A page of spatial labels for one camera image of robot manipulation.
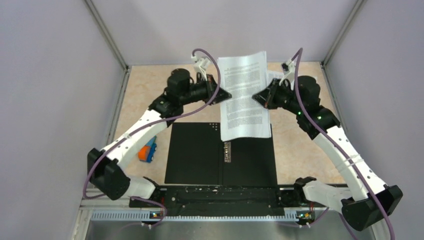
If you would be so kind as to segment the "printed paper stack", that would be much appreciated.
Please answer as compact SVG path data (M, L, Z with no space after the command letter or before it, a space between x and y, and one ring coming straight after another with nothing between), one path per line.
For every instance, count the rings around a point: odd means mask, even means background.
M267 52L220 57L220 87L231 94L220 106L220 137L224 142L238 138L272 136L269 111L253 99L267 87Z

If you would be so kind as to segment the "teal folder black inside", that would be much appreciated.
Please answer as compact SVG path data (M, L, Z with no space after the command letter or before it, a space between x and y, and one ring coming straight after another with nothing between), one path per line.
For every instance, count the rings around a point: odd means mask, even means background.
M218 122L171 126L164 182L180 185L275 187L273 138L223 142Z

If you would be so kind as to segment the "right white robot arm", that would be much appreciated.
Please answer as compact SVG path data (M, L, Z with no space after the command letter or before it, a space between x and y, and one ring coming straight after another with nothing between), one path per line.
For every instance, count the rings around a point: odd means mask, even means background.
M366 164L348 140L340 121L320 103L321 88L315 78L300 76L296 82L275 78L252 98L268 110L283 108L296 116L298 126L319 146L344 179L347 189L314 177L295 181L293 200L299 206L314 202L335 210L356 231L384 220L393 213L403 193L389 186Z

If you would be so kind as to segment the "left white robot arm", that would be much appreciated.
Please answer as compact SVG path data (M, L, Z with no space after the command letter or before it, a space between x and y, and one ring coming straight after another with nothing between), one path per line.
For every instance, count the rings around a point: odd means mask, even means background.
M156 206L161 194L154 182L126 175L125 169L131 159L175 120L231 98L232 95L221 87L221 80L215 80L213 75L197 70L196 80L193 80L187 69L174 69L163 93L152 101L136 123L114 142L88 152L84 185L93 184L101 191L101 196L113 201L123 196L138 197L147 206Z

